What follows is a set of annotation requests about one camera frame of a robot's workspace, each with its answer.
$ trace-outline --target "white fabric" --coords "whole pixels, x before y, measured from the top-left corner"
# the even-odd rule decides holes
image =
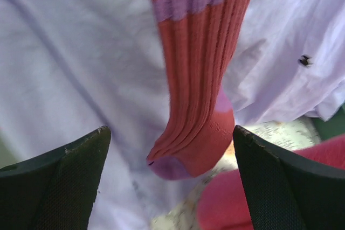
[[[240,124],[336,111],[344,4],[252,0],[224,80]],[[150,0],[0,0],[0,54],[0,128],[18,159],[112,128],[90,230],[149,229],[198,182],[165,182],[146,167],[169,115]],[[302,54],[311,68],[298,65]]]

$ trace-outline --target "red sock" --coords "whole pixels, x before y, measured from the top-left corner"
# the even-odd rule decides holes
[[[345,169],[345,134],[297,154]],[[202,230],[253,230],[238,170],[220,173],[204,189],[197,217]]]
[[[170,119],[147,157],[164,179],[197,177],[232,140],[220,84],[249,0],[153,0],[170,90]]]

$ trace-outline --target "sock toe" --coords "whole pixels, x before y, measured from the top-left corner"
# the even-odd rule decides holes
[[[160,157],[154,161],[147,161],[150,169],[165,180],[182,180],[191,178],[184,165],[173,156]]]

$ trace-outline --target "striped sock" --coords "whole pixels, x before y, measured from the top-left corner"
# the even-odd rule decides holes
[[[221,82],[250,0],[153,0],[170,90],[170,119],[147,163],[164,179],[197,177],[232,140]]]

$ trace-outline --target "ribbed sock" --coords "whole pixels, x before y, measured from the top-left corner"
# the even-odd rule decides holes
[[[297,154],[345,169],[345,135],[332,138]],[[204,189],[197,209],[202,230],[253,230],[238,170],[220,173]]]
[[[250,0],[153,0],[170,90],[170,119],[147,163],[161,178],[197,177],[232,140],[221,81]]]

